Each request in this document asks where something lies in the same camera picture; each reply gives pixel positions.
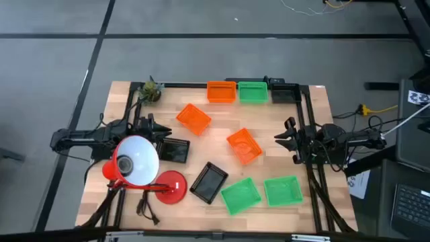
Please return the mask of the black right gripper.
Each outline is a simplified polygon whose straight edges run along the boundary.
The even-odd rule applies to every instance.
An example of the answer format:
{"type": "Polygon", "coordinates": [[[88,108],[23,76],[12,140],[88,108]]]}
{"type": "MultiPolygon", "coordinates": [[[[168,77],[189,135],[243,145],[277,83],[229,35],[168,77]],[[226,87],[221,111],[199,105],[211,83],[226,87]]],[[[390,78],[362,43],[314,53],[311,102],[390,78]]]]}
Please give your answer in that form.
{"type": "Polygon", "coordinates": [[[289,151],[295,151],[293,162],[295,164],[306,163],[312,159],[312,146],[316,137],[316,128],[312,125],[305,125],[304,128],[296,129],[296,121],[294,117],[289,117],[284,126],[286,131],[274,136],[278,138],[275,142],[289,151]]]}

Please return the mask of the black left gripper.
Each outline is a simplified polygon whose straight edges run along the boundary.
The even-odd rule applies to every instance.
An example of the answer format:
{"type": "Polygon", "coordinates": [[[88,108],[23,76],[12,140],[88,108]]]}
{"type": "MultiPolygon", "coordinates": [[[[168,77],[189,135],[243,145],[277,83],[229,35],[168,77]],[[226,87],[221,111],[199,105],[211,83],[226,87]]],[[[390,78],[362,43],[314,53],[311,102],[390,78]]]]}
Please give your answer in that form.
{"type": "Polygon", "coordinates": [[[166,126],[157,124],[153,113],[138,119],[136,133],[143,137],[154,137],[156,140],[162,140],[170,135],[172,130],[166,126]]]}

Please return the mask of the black plastic basket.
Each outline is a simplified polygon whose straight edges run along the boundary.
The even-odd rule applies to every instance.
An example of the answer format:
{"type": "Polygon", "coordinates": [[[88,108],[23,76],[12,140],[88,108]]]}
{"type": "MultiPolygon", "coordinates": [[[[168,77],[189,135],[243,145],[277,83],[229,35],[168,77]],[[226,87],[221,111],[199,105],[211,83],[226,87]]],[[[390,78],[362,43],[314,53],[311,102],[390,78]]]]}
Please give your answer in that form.
{"type": "Polygon", "coordinates": [[[302,101],[300,86],[296,83],[272,83],[271,99],[274,104],[295,104],[302,101]]]}
{"type": "Polygon", "coordinates": [[[211,204],[228,177],[227,172],[207,162],[189,191],[206,204],[211,204]]]}
{"type": "Polygon", "coordinates": [[[157,154],[162,161],[186,163],[190,142],[176,138],[164,138],[156,145],[157,154]]]}

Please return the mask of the orange plastic basket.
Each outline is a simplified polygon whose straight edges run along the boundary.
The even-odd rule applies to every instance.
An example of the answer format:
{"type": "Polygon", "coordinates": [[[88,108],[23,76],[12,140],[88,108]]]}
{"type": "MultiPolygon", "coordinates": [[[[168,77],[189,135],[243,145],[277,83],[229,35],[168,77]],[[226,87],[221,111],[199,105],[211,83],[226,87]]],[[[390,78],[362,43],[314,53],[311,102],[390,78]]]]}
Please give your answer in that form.
{"type": "Polygon", "coordinates": [[[234,81],[207,82],[207,98],[210,103],[233,103],[236,99],[234,81]]]}
{"type": "Polygon", "coordinates": [[[238,130],[228,136],[226,140],[242,165],[250,164],[263,154],[262,148],[246,128],[238,130]]]}
{"type": "Polygon", "coordinates": [[[184,109],[178,113],[176,119],[197,136],[200,136],[212,121],[209,115],[193,104],[187,104],[184,109]]]}

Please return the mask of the green plastic basket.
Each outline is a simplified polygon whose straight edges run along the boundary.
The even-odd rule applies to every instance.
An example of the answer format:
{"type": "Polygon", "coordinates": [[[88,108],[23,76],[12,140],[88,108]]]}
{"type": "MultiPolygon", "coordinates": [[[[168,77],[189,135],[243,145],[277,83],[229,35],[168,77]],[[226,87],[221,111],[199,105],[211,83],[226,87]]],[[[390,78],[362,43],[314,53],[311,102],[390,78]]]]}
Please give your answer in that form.
{"type": "Polygon", "coordinates": [[[221,190],[229,215],[233,216],[262,201],[255,182],[248,177],[221,190]]]}
{"type": "Polygon", "coordinates": [[[295,175],[266,179],[263,183],[270,207],[303,203],[300,183],[295,175]]]}
{"type": "Polygon", "coordinates": [[[268,101],[266,82],[239,82],[239,100],[246,104],[264,104],[268,101]]]}

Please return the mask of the small potted green plant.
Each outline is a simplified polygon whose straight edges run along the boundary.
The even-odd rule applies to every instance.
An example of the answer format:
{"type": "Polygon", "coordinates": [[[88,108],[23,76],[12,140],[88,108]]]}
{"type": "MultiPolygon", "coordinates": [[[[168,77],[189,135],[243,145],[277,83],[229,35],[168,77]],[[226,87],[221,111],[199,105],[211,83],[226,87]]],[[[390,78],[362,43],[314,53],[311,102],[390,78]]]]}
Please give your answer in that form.
{"type": "Polygon", "coordinates": [[[163,83],[155,82],[150,75],[143,87],[138,88],[138,99],[145,105],[155,103],[160,100],[164,87],[163,83]]]}

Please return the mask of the white paper sheet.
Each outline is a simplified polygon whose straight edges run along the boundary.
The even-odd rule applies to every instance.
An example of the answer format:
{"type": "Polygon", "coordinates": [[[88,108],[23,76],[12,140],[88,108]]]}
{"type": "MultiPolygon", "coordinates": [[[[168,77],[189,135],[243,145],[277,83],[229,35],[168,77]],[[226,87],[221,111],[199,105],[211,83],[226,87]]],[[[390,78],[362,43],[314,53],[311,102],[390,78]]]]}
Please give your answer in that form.
{"type": "Polygon", "coordinates": [[[366,195],[369,176],[370,170],[367,170],[357,175],[348,177],[347,184],[349,186],[349,194],[363,200],[366,195]]]}

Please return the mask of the black overhead rig bar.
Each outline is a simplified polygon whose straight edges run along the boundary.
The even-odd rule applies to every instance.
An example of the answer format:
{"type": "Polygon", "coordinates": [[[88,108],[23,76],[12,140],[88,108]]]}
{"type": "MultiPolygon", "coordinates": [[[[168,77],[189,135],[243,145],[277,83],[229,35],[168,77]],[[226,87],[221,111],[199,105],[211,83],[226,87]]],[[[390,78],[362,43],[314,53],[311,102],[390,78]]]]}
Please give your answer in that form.
{"type": "Polygon", "coordinates": [[[374,237],[361,233],[338,233],[323,231],[316,234],[308,233],[240,233],[240,232],[210,232],[210,231],[159,231],[159,230],[123,230],[117,227],[77,228],[57,231],[39,231],[0,235],[0,241],[91,241],[105,237],[121,237],[125,235],[140,235],[149,237],[194,237],[214,240],[223,239],[283,239],[284,241],[307,242],[430,242],[426,240],[395,239],[390,237],[374,237]]]}

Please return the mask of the white printed marker tag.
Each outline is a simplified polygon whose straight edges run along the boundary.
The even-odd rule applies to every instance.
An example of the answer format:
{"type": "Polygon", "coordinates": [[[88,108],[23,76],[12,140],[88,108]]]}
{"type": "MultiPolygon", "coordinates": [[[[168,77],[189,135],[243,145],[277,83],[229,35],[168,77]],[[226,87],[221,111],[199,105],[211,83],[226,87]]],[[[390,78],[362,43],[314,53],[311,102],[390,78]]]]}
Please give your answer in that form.
{"type": "Polygon", "coordinates": [[[408,102],[416,105],[426,105],[430,103],[430,95],[409,90],[408,102]]]}

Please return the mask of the black laptop keyboard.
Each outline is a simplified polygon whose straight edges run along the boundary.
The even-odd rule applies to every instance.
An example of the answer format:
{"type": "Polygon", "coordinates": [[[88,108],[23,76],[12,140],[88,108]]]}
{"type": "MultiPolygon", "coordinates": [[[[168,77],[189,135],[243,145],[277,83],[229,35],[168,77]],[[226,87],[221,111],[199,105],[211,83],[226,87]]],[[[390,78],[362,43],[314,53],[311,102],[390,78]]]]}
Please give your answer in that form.
{"type": "Polygon", "coordinates": [[[410,239],[430,241],[430,192],[397,184],[390,226],[410,239]]]}

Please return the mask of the black aluminium table frame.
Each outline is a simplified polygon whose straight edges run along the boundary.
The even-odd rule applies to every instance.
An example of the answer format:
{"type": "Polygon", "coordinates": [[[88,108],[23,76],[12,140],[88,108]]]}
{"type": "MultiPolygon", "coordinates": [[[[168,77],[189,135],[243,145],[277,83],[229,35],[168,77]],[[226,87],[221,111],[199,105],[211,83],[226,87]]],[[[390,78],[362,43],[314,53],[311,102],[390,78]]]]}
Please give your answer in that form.
{"type": "Polygon", "coordinates": [[[206,97],[203,83],[168,83],[161,99],[154,105],[141,109],[142,114],[153,113],[155,120],[173,131],[173,137],[189,140],[189,157],[184,164],[164,161],[161,171],[175,170],[192,184],[204,165],[211,162],[227,172],[227,188],[242,179],[252,178],[261,196],[265,195],[263,182],[269,178],[295,175],[298,178],[303,203],[291,206],[270,207],[266,199],[236,215],[229,215],[221,195],[211,204],[187,193],[176,204],[159,202],[154,194],[149,196],[153,212],[159,218],[154,224],[147,216],[136,212],[141,199],[140,190],[128,190],[122,200],[120,227],[122,229],[159,231],[210,231],[240,233],[311,233],[315,230],[312,194],[304,165],[293,162],[293,154],[275,142],[274,136],[282,133],[284,121],[296,117],[294,104],[211,104],[206,97]],[[205,131],[197,136],[183,126],[176,116],[187,104],[193,104],[211,117],[205,131]],[[262,148],[263,154],[248,165],[242,165],[226,138],[246,128],[262,148]]]}

